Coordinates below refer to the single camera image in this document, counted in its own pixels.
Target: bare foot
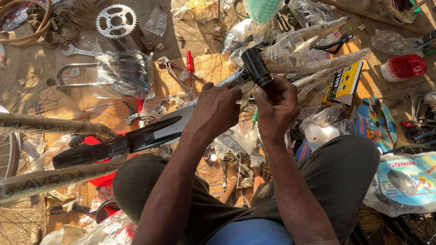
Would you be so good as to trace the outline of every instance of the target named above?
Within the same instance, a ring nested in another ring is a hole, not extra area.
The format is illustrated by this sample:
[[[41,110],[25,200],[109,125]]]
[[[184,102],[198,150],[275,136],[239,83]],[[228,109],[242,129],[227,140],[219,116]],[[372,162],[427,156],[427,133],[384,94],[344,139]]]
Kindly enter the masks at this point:
[[[254,168],[254,183],[253,183],[253,193],[256,193],[257,187],[261,184],[268,184],[272,179],[271,173],[265,168],[255,167]]]

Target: sprocket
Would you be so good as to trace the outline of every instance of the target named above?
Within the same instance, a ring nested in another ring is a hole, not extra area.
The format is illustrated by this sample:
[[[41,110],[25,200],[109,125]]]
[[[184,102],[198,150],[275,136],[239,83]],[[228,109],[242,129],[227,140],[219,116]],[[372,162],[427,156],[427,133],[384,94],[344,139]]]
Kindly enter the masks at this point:
[[[121,4],[105,8],[97,17],[97,30],[101,35],[111,39],[121,39],[134,31],[135,12]]]

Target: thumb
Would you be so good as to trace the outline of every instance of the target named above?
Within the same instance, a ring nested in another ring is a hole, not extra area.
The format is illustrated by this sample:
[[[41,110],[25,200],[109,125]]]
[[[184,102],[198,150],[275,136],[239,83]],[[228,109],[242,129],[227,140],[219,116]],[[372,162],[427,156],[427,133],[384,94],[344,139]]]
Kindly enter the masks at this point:
[[[253,91],[254,100],[256,101],[256,105],[259,109],[271,106],[268,100],[268,94],[265,92],[265,90],[263,90],[260,86],[256,86],[254,87]]]

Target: hand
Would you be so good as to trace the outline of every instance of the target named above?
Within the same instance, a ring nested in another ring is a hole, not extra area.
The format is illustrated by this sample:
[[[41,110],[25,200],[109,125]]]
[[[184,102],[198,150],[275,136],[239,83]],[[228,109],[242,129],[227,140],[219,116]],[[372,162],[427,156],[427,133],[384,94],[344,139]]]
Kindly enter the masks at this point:
[[[281,76],[265,89],[254,88],[254,100],[258,108],[257,123],[262,141],[283,142],[286,131],[300,112],[297,87]]]
[[[241,89],[231,84],[213,86],[211,82],[203,85],[192,119],[185,127],[188,133],[202,135],[208,143],[238,123],[241,105],[236,102],[242,98]]]

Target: pliers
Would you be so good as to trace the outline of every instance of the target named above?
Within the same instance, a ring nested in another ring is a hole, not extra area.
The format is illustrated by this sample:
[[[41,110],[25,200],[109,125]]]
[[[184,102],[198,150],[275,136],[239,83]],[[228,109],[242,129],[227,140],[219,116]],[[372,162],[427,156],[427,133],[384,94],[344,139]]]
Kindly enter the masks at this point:
[[[174,63],[174,62],[172,62],[172,61],[170,61],[167,57],[165,57],[165,56],[162,56],[162,57],[160,57],[158,60],[158,64],[159,65],[165,65],[165,68],[168,70],[168,72],[171,74],[171,75],[173,75],[173,77],[174,77],[174,79],[180,84],[180,85],[182,85],[183,87],[185,87],[189,92],[192,92],[177,76],[176,76],[176,74],[174,73],[174,71],[173,71],[173,69],[171,68],[171,66],[174,66],[174,67],[176,67],[176,68],[179,68],[180,70],[186,70],[185,68],[183,68],[183,67],[181,67],[181,66],[179,66],[179,65],[177,65],[176,63]],[[201,78],[201,77],[199,77],[199,76],[197,76],[197,75],[195,75],[194,73],[192,73],[192,75],[194,76],[194,77],[196,77],[197,79],[200,79],[200,80],[203,80],[203,78]]]

